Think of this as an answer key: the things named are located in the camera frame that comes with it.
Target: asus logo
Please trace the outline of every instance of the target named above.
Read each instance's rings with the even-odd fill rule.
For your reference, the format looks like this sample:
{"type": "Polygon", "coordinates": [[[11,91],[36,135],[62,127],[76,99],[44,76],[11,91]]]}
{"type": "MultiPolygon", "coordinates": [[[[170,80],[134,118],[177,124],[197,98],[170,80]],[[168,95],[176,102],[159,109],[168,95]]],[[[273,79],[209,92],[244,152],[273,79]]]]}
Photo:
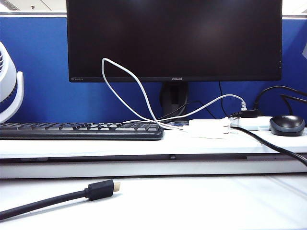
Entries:
{"type": "Polygon", "coordinates": [[[182,78],[172,78],[172,81],[182,81],[182,78]]]}

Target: white desk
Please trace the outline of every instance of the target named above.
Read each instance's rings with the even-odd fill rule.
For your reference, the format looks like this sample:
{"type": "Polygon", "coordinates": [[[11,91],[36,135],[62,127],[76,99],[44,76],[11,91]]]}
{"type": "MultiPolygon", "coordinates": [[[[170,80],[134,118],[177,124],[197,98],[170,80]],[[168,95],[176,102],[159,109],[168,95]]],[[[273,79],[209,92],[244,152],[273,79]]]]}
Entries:
{"type": "MultiPolygon", "coordinates": [[[[1,180],[1,210],[79,191],[102,179],[1,180]]],[[[14,229],[307,228],[307,174],[126,178],[113,197],[78,199],[0,222],[14,229]]]]}
{"type": "MultiPolygon", "coordinates": [[[[307,129],[300,137],[255,133],[277,146],[307,153],[307,129]]],[[[1,140],[0,145],[1,178],[307,172],[302,163],[276,154],[239,131],[226,134],[224,139],[192,138],[183,132],[166,130],[160,141],[1,140]],[[99,156],[119,160],[106,161],[99,156]],[[121,159],[127,156],[150,159],[121,159]],[[155,160],[155,156],[164,159],[155,160]],[[70,161],[66,157],[78,160],[70,161]],[[25,161],[5,161],[20,158],[25,161]]]]}

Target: white cable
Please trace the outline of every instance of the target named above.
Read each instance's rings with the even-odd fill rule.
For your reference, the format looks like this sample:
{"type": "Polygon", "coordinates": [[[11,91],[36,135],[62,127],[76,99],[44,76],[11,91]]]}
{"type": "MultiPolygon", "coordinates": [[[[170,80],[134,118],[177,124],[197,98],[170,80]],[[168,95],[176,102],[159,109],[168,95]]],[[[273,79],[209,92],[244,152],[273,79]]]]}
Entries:
{"type": "Polygon", "coordinates": [[[150,106],[150,103],[149,103],[149,100],[148,100],[148,97],[147,97],[147,94],[146,94],[146,92],[145,92],[145,89],[144,89],[143,85],[141,84],[140,80],[139,80],[131,71],[129,71],[129,70],[126,69],[125,67],[121,66],[120,64],[117,64],[116,62],[114,62],[114,61],[112,61],[112,60],[110,60],[110,59],[108,59],[108,58],[103,58],[103,59],[102,59],[102,62],[101,62],[101,72],[102,72],[102,76],[103,76],[103,78],[104,78],[104,80],[105,80],[107,86],[109,87],[109,89],[114,93],[115,96],[117,96],[117,98],[118,98],[118,99],[119,99],[119,100],[120,100],[130,111],[132,111],[132,112],[133,112],[136,116],[138,116],[140,119],[143,119],[143,120],[149,121],[149,122],[155,122],[155,123],[157,123],[160,127],[166,128],[166,129],[176,129],[176,130],[182,129],[182,128],[177,127],[177,126],[172,126],[172,125],[160,123],[160,122],[157,121],[157,119],[156,119],[156,117],[155,117],[155,115],[154,115],[154,113],[153,113],[153,110],[152,110],[152,108],[151,108],[151,106],[150,106]],[[116,93],[116,92],[115,92],[115,90],[114,90],[114,89],[112,88],[112,86],[109,84],[109,82],[107,81],[106,76],[105,76],[105,66],[104,66],[104,65],[105,65],[105,61],[107,61],[107,62],[113,64],[114,66],[116,66],[116,67],[122,69],[122,70],[125,71],[126,73],[130,74],[130,75],[136,80],[136,82],[138,83],[138,85],[139,85],[139,87],[140,87],[140,89],[141,89],[141,91],[142,91],[142,93],[143,93],[143,95],[144,95],[144,98],[145,98],[145,101],[146,101],[148,110],[149,110],[151,116],[153,117],[154,121],[153,121],[153,120],[150,120],[150,119],[148,119],[148,118],[145,118],[145,117],[143,117],[143,116],[141,116],[141,115],[139,115],[137,112],[135,112],[135,111],[134,111],[134,110],[133,110],[133,109],[132,109],[132,108],[131,108],[131,107],[130,107],[130,106],[129,106],[129,105],[128,105],[128,104],[117,94],[117,93],[116,93]]]}
{"type": "MultiPolygon", "coordinates": [[[[177,118],[183,118],[183,117],[190,116],[190,115],[192,115],[192,114],[194,114],[194,113],[199,112],[200,110],[206,108],[207,106],[213,104],[214,102],[216,102],[216,101],[218,101],[218,100],[220,100],[220,99],[222,99],[222,98],[224,98],[224,97],[235,97],[235,98],[240,99],[240,100],[242,101],[242,102],[241,102],[241,110],[242,110],[242,111],[243,111],[243,110],[246,110],[246,103],[245,103],[245,101],[243,100],[242,97],[239,97],[239,96],[234,95],[234,94],[225,94],[225,95],[222,95],[222,96],[219,96],[219,97],[215,98],[214,100],[210,101],[209,103],[203,105],[202,107],[200,107],[200,108],[198,108],[198,109],[196,109],[196,110],[194,110],[194,111],[192,111],[192,112],[190,112],[190,113],[188,113],[188,114],[181,115],[181,116],[174,116],[174,117],[165,118],[165,119],[161,119],[161,120],[157,120],[156,117],[155,117],[155,115],[154,115],[154,113],[153,113],[153,110],[152,110],[152,108],[151,108],[151,106],[150,106],[150,103],[149,103],[149,100],[148,100],[146,91],[145,91],[145,89],[144,89],[142,83],[140,82],[140,80],[139,80],[131,71],[129,71],[129,70],[126,69],[125,67],[121,66],[120,64],[117,64],[116,62],[114,62],[114,61],[112,61],[112,60],[110,60],[110,59],[108,59],[108,58],[103,58],[103,59],[102,59],[102,62],[101,62],[101,72],[102,72],[102,76],[103,76],[103,78],[104,78],[104,80],[105,80],[107,86],[109,87],[109,89],[114,93],[114,95],[117,96],[117,98],[118,98],[118,99],[119,99],[119,100],[120,100],[130,111],[132,111],[132,112],[133,112],[136,116],[138,116],[140,119],[143,119],[143,120],[145,120],[145,121],[147,121],[147,122],[155,122],[155,123],[157,123],[160,127],[165,128],[165,129],[182,130],[183,128],[181,128],[181,127],[172,126],[172,125],[169,125],[169,124],[164,124],[164,123],[161,123],[161,121],[166,121],[166,120],[170,120],[170,119],[177,119],[177,118]],[[145,98],[145,101],[146,101],[148,110],[149,110],[149,112],[150,112],[150,114],[151,114],[151,116],[153,117],[154,120],[150,120],[150,119],[148,119],[148,118],[146,118],[146,117],[143,117],[143,116],[139,115],[137,112],[135,112],[135,111],[134,111],[134,110],[133,110],[133,109],[132,109],[132,108],[131,108],[131,107],[130,107],[130,106],[129,106],[129,105],[128,105],[128,104],[117,94],[117,93],[116,93],[116,92],[115,92],[115,90],[114,90],[114,89],[112,88],[112,86],[109,84],[109,82],[107,81],[106,76],[105,76],[105,68],[104,68],[104,67],[105,67],[105,66],[104,66],[104,65],[105,65],[105,61],[107,61],[107,62],[113,64],[114,66],[116,66],[116,67],[122,69],[122,70],[125,71],[126,73],[130,74],[130,75],[136,80],[136,82],[138,83],[138,85],[139,85],[139,87],[140,87],[140,89],[141,89],[141,91],[142,91],[142,93],[143,93],[143,95],[144,95],[144,98],[145,98]]],[[[131,121],[126,121],[126,122],[124,122],[124,123],[138,122],[138,121],[139,121],[139,120],[131,120],[131,121]]]]}
{"type": "Polygon", "coordinates": [[[174,117],[170,117],[170,118],[165,118],[165,119],[161,119],[161,120],[158,120],[158,121],[166,121],[166,120],[170,120],[170,119],[177,119],[177,118],[183,118],[183,117],[190,116],[190,115],[192,115],[194,113],[199,112],[200,110],[206,108],[207,106],[213,104],[214,102],[216,102],[216,101],[218,101],[218,100],[220,100],[220,99],[222,99],[224,97],[235,97],[235,98],[240,99],[242,101],[242,105],[243,105],[243,103],[245,103],[245,101],[243,100],[242,97],[239,97],[239,96],[234,95],[234,94],[225,94],[225,95],[222,95],[222,96],[219,96],[219,97],[215,98],[214,100],[210,101],[209,103],[203,105],[202,107],[200,107],[200,108],[198,108],[198,109],[196,109],[196,110],[194,110],[194,111],[192,111],[192,112],[190,112],[188,114],[181,115],[181,116],[174,116],[174,117]]]}

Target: white adapter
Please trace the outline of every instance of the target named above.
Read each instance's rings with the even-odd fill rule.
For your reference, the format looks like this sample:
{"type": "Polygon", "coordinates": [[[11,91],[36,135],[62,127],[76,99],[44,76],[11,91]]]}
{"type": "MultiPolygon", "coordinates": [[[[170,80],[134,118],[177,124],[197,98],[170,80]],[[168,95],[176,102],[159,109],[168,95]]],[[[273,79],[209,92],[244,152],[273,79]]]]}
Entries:
{"type": "Polygon", "coordinates": [[[195,119],[190,120],[183,130],[195,138],[225,138],[229,133],[230,121],[228,117],[223,119],[195,119]]]}

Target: ceiling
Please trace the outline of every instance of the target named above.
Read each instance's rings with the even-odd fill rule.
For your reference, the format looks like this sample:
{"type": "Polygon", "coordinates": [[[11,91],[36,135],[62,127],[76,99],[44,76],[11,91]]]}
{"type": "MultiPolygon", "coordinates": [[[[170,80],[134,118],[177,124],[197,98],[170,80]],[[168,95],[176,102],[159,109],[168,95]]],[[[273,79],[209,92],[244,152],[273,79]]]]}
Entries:
{"type": "MultiPolygon", "coordinates": [[[[66,11],[66,0],[0,0],[0,2],[10,10],[66,11]]],[[[283,14],[302,13],[307,13],[307,0],[283,0],[283,14]]]]}
{"type": "Polygon", "coordinates": [[[65,11],[66,0],[1,0],[2,5],[10,10],[21,11],[65,11]]]}

